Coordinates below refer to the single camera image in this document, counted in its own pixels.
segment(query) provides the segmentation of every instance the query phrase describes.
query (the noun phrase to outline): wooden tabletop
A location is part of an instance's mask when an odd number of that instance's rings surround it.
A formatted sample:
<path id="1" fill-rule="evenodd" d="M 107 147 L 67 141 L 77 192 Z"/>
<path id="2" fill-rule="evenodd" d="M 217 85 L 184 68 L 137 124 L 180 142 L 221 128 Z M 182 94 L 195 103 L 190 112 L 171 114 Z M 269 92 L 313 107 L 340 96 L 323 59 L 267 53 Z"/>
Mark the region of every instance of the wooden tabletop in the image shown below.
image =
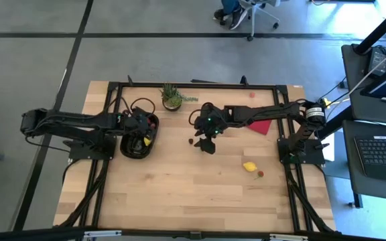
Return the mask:
<path id="1" fill-rule="evenodd" d="M 107 86 L 108 82 L 90 83 L 83 113 L 97 114 L 103 109 Z M 288 90 L 290 100 L 304 98 L 301 86 L 288 86 Z M 178 112 L 168 112 L 162 106 L 157 88 L 123 88 L 122 96 L 128 104 L 140 97 L 155 102 L 160 126 L 151 153 L 142 160 L 123 156 L 117 145 L 109 163 L 99 227 L 292 232 L 285 174 L 277 154 L 276 121 L 272 121 L 267 135 L 247 128 L 227 129 L 214 140 L 216 153 L 213 155 L 188 142 L 190 138 L 194 142 L 198 140 L 188 116 L 204 102 L 212 102 L 219 108 L 229 104 L 270 106 L 274 105 L 272 92 L 254 90 L 255 97 L 250 98 L 251 90 L 180 88 L 179 91 L 199 101 L 184 102 Z M 146 101 L 135 105 L 151 111 Z M 244 170 L 242 164 L 248 161 L 256 163 L 258 170 L 264 172 L 263 178 L 255 179 L 257 172 Z M 68 170 L 54 224 L 63 222 L 82 199 L 90 163 L 79 161 Z M 310 203 L 327 225 L 334 228 L 323 174 L 313 165 L 302 167 Z M 91 223 L 93 208 L 94 200 L 89 207 L 87 224 Z M 305 229 L 299 201 L 298 213 L 301 227 Z"/>

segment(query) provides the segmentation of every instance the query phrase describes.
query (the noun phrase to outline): shoe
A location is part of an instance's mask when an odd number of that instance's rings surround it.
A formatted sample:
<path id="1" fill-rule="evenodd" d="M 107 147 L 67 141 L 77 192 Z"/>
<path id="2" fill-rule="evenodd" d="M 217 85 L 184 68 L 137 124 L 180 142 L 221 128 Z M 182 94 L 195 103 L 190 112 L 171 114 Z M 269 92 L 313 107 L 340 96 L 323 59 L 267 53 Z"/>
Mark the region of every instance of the shoe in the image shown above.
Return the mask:
<path id="1" fill-rule="evenodd" d="M 230 30 L 234 30 L 241 24 L 242 20 L 244 20 L 245 16 L 247 16 L 248 11 L 245 11 L 245 8 L 241 7 L 240 10 L 234 11 L 232 16 L 232 24 L 229 26 Z"/>
<path id="2" fill-rule="evenodd" d="M 229 17 L 228 14 L 224 14 L 222 9 L 214 12 L 214 20 L 226 20 Z"/>

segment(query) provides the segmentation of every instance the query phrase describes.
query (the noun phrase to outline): red napkin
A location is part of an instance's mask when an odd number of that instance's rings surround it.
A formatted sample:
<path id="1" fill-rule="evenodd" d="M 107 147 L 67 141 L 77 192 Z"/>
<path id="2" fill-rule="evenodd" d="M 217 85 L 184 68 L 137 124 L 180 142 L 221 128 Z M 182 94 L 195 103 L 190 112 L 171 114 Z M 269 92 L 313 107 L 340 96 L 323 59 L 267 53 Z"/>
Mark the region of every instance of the red napkin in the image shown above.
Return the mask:
<path id="1" fill-rule="evenodd" d="M 269 131 L 269 127 L 271 126 L 271 122 L 272 120 L 256 121 L 253 124 L 249 125 L 248 128 L 263 135 L 266 135 Z"/>

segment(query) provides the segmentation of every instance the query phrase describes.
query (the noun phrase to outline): white cable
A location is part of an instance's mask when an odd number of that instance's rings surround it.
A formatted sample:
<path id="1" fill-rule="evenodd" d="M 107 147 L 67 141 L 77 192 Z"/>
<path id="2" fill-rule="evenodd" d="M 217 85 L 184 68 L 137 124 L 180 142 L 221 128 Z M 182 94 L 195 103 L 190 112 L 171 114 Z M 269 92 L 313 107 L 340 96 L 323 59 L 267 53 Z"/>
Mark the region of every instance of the white cable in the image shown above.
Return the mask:
<path id="1" fill-rule="evenodd" d="M 385 63 L 385 62 L 386 62 L 386 58 L 383 59 L 378 65 L 376 65 L 369 73 L 367 73 L 366 76 L 362 80 L 360 80 L 360 82 L 356 86 L 354 86 L 354 88 L 352 88 L 352 90 L 350 92 L 348 92 L 342 96 L 352 94 L 354 92 L 354 90 L 357 89 L 357 87 L 359 87 L 360 84 L 363 83 L 363 81 L 365 81 L 367 79 L 367 77 L 369 77 L 370 74 L 372 74 L 373 71 L 375 71 L 382 63 Z M 333 109 L 328 113 L 326 121 L 328 121 L 328 117 L 330 117 L 330 115 L 333 113 L 333 110 L 335 110 L 339 106 L 340 103 L 342 103 L 342 101 L 337 103 L 336 106 L 334 106 Z"/>

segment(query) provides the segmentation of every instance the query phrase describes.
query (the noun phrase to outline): keyboard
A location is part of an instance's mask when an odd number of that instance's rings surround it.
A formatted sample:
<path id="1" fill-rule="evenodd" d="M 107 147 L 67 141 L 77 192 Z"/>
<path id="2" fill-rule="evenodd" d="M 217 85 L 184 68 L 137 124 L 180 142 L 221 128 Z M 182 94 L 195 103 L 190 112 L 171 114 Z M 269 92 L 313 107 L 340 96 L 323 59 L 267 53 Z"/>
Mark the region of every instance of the keyboard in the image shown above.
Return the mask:
<path id="1" fill-rule="evenodd" d="M 355 137 L 355 145 L 365 175 L 386 180 L 386 137 Z"/>

